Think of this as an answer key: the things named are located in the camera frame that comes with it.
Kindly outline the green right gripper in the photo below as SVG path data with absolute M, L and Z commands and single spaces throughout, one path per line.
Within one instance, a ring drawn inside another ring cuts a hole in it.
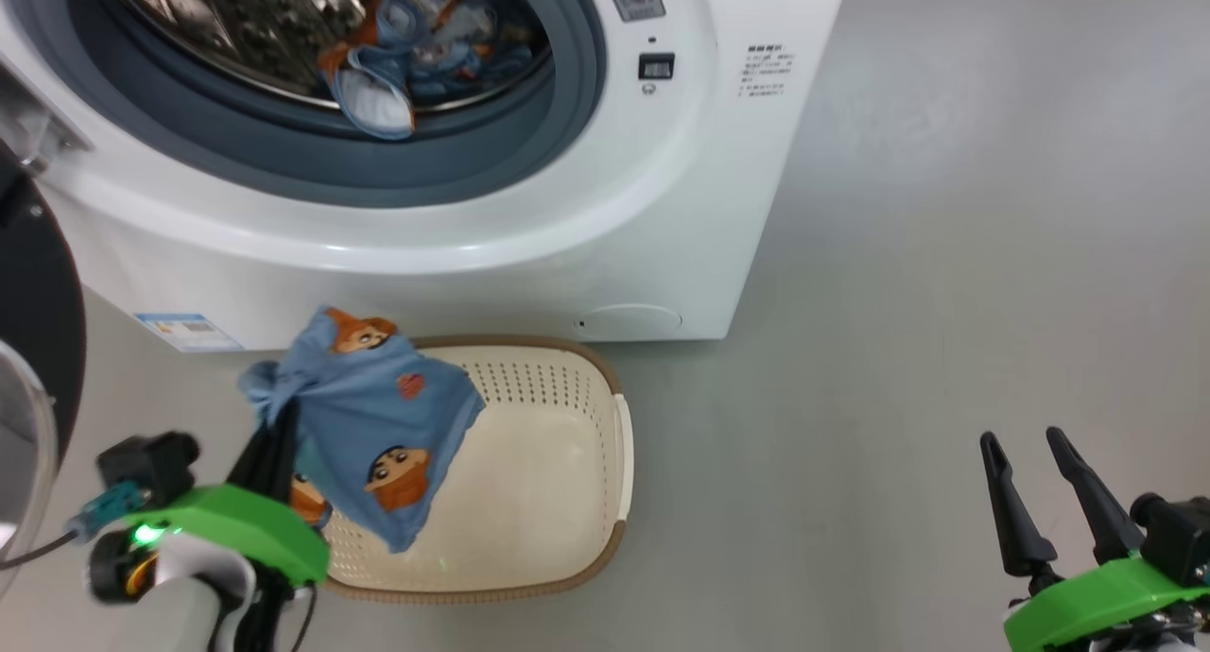
M 1097 472 L 1059 427 L 1045 428 L 1056 467 L 1077 494 L 1094 540 L 1097 569 L 1049 585 L 1007 613 L 1003 631 L 1012 651 L 1056 650 L 1111 627 L 1127 625 L 1175 602 L 1197 602 L 1208 585 L 1181 585 L 1143 558 L 1131 558 L 1143 533 L 1116 501 Z M 1051 577 L 1056 550 L 1042 536 L 1014 485 L 1014 471 L 998 437 L 985 432 L 979 450 L 993 509 L 1002 569 L 1012 577 Z

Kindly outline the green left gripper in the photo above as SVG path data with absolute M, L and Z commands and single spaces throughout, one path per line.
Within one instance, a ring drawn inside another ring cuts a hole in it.
M 226 477 L 230 485 L 194 487 L 165 508 L 132 510 L 127 524 L 207 540 L 286 575 L 290 585 L 319 585 L 330 562 L 327 541 L 280 503 L 290 497 L 298 417 L 296 403 L 286 403 L 272 425 L 260 420 Z M 272 487 L 272 500 L 242 487 Z

